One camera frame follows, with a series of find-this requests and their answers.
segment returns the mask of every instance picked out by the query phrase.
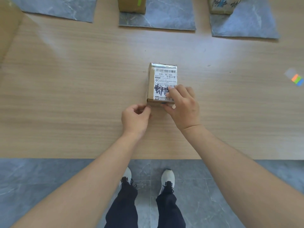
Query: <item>person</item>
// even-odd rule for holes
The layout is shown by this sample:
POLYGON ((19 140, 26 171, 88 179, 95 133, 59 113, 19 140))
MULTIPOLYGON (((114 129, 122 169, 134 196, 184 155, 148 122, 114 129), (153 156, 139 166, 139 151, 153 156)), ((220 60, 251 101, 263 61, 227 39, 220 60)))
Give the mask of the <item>person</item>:
MULTIPOLYGON (((222 195, 246 227, 303 227, 304 196, 255 161, 216 138, 200 122, 192 88, 169 89, 176 108, 162 105, 200 155, 222 195)), ((137 190, 127 165, 144 135, 151 109, 132 105, 122 112, 123 133, 86 168, 39 202, 12 227, 95 227, 119 182, 121 190, 106 215, 106 228, 134 228, 137 190)), ((166 170, 157 197, 158 228, 185 227, 176 206, 174 174, 166 170)))

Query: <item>black shoelace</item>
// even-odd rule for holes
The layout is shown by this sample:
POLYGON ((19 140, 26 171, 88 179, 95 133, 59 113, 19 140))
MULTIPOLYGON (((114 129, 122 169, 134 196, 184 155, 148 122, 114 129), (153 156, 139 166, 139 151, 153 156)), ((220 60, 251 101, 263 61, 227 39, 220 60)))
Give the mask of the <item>black shoelace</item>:
MULTIPOLYGON (((121 184, 123 184, 123 183, 128 183, 129 184, 129 181, 128 181, 128 178, 127 177, 123 177, 121 180, 120 180, 120 182, 121 182, 121 184)), ((133 179, 131 179, 131 181, 130 181, 130 185, 131 186, 133 186, 134 188, 136 188, 137 187, 137 185, 135 184, 135 185, 133 185, 133 179)))
POLYGON ((168 193, 174 193, 172 182, 166 181, 165 185, 163 185, 163 187, 164 187, 163 191, 168 192, 168 193))

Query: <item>brown box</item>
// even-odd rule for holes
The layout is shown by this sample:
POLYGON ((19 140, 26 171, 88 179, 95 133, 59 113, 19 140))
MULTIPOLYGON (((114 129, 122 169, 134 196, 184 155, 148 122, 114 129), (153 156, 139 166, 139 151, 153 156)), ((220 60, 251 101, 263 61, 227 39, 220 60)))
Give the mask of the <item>brown box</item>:
POLYGON ((212 14, 232 14, 241 0, 208 0, 212 14))
POLYGON ((146 0, 118 0, 120 12, 128 13, 146 13, 146 0))
POLYGON ((11 0, 0 0, 0 64, 22 18, 23 12, 11 0))
POLYGON ((167 98, 168 87, 177 85, 177 66, 150 63, 148 69, 147 102, 174 104, 173 99, 167 98))

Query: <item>floor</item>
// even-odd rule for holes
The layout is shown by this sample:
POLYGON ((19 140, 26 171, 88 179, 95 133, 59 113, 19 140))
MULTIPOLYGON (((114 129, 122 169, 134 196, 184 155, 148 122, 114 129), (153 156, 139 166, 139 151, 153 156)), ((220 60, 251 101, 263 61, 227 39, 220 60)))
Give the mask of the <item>floor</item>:
MULTIPOLYGON (((0 227, 11 226, 36 203, 91 161, 0 159, 0 227)), ((304 161, 257 162, 304 193, 304 161)), ((139 227, 157 227, 158 210, 155 199, 161 187, 161 174, 166 168, 174 171, 174 194, 186 227, 244 227, 226 203, 203 161, 131 160, 129 167, 138 189, 136 207, 139 227)), ((104 225, 103 216, 97 227, 104 225)))

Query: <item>shoe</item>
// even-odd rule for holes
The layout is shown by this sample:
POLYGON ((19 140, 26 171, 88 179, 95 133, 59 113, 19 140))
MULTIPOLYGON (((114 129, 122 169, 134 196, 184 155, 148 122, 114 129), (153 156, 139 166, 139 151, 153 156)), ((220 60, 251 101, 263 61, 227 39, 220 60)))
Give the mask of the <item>shoe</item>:
POLYGON ((166 192, 170 192, 173 193, 173 188, 174 188, 174 184, 175 184, 175 177, 174 177, 174 173, 172 170, 165 170, 162 174, 162 187, 161 187, 161 191, 159 192, 159 195, 164 191, 164 189, 166 190, 166 192))
POLYGON ((123 181, 127 181, 131 185, 131 179, 132 179, 131 170, 129 169, 129 167, 127 167, 123 177, 119 181, 120 188, 121 188, 121 184, 123 183, 123 181))

